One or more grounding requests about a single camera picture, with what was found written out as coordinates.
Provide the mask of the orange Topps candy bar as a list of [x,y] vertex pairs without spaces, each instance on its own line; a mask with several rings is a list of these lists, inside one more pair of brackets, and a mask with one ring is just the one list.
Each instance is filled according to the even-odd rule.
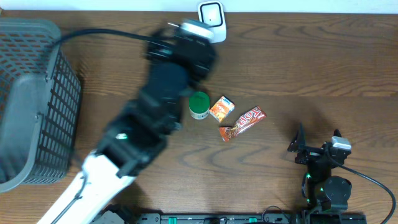
[[241,115],[235,122],[234,126],[220,127],[219,132],[221,138],[223,141],[229,141],[266,117],[266,113],[260,107],[255,106]]

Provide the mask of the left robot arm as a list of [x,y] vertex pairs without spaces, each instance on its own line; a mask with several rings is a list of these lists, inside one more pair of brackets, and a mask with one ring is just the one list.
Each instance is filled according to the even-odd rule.
[[107,125],[42,223],[91,222],[166,148],[167,136],[181,127],[183,97],[208,76],[215,62],[212,40],[206,25],[188,22],[170,37],[159,29],[147,38],[147,81]]

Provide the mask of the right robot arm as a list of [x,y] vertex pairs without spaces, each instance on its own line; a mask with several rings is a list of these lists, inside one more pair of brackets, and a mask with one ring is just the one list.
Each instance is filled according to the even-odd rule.
[[302,195],[307,199],[308,208],[290,219],[291,223],[336,223],[363,224],[366,216],[348,214],[348,199],[352,183],[332,174],[336,163],[343,164],[351,154],[351,143],[334,130],[330,141],[321,147],[308,146],[303,125],[289,144],[289,152],[296,153],[295,163],[305,165],[307,172],[302,181]]

